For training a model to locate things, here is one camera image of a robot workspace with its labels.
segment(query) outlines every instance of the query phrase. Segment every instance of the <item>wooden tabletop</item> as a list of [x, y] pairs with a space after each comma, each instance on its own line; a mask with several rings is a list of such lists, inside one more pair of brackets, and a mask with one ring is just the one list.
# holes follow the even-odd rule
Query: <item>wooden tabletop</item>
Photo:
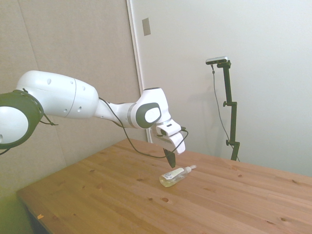
[[[162, 148], [133, 140], [156, 156]], [[185, 152], [176, 185], [167, 160], [123, 140], [18, 191], [56, 234], [311, 234], [312, 177]]]

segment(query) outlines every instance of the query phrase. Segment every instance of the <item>white robotic arm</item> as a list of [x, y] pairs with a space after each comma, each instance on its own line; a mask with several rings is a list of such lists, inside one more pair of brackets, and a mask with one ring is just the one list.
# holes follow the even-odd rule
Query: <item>white robotic arm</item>
[[[25, 108], [22, 102], [31, 103], [32, 107]], [[26, 112], [31, 108], [38, 109], [38, 116], [28, 116]], [[15, 147], [27, 140], [34, 130], [34, 127], [30, 129], [30, 125], [34, 125], [31, 119], [40, 120], [43, 112], [67, 118], [95, 116], [126, 128], [151, 128], [154, 143], [173, 153], [185, 151], [181, 126], [171, 119], [162, 89], [144, 90], [135, 103], [112, 104], [99, 98], [96, 89], [83, 81], [40, 71], [25, 73], [15, 91], [0, 98], [0, 149]]]

